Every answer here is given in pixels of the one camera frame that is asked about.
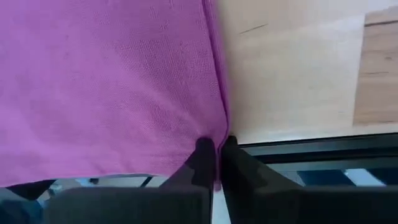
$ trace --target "wooden plank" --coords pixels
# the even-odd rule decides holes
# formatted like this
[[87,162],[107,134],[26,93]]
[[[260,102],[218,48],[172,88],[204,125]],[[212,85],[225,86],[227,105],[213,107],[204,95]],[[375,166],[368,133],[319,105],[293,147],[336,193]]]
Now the wooden plank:
[[366,16],[353,123],[398,123],[398,7]]

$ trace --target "pink knit fabric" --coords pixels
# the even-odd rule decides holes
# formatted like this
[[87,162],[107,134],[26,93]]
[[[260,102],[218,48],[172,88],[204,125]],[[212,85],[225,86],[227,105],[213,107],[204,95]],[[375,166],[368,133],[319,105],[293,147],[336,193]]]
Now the pink knit fabric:
[[229,119],[213,4],[0,1],[0,186],[170,175],[199,137],[220,146]]

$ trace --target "knit texture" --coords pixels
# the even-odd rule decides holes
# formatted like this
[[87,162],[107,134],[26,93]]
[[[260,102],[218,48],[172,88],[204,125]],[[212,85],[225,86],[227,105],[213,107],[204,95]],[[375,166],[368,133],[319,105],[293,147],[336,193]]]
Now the knit texture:
[[219,147],[229,113],[213,1],[0,1],[0,186],[170,175],[198,138]]

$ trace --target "light wood surface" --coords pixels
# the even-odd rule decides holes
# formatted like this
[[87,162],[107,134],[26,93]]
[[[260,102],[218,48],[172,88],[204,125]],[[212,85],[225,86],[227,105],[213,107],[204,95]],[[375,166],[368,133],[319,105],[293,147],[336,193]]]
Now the light wood surface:
[[398,122],[398,7],[366,16],[354,125]]
[[365,14],[398,1],[219,2],[239,143],[398,131],[353,126]]

